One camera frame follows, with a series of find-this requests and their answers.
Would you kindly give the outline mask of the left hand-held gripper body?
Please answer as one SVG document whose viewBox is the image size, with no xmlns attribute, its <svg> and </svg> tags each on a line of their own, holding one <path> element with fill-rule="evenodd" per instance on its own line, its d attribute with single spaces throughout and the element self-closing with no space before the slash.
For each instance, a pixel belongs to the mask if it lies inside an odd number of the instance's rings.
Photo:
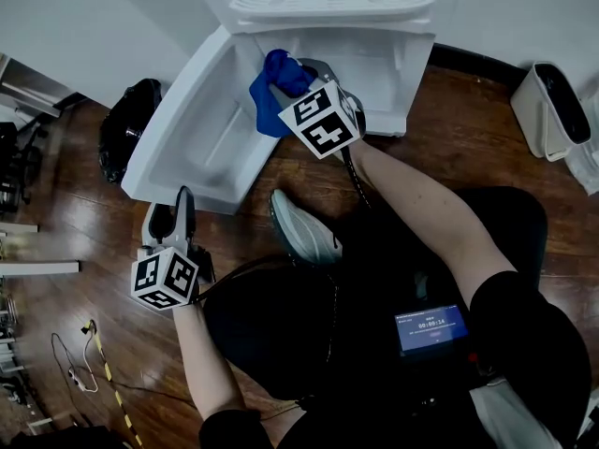
<svg viewBox="0 0 599 449">
<path fill-rule="evenodd" d="M 144 241 L 131 268 L 130 295 L 153 311 L 193 304 L 200 289 L 215 282 L 211 255 L 186 241 L 184 248 Z"/>
</svg>

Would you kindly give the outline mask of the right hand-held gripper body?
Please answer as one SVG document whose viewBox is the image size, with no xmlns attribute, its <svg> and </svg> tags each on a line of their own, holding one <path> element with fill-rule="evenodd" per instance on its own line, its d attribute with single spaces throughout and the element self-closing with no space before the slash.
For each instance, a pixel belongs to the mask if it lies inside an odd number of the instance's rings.
<svg viewBox="0 0 599 449">
<path fill-rule="evenodd" d="M 358 104 L 329 80 L 282 109 L 278 117 L 315 155 L 323 159 L 361 139 Z"/>
</svg>

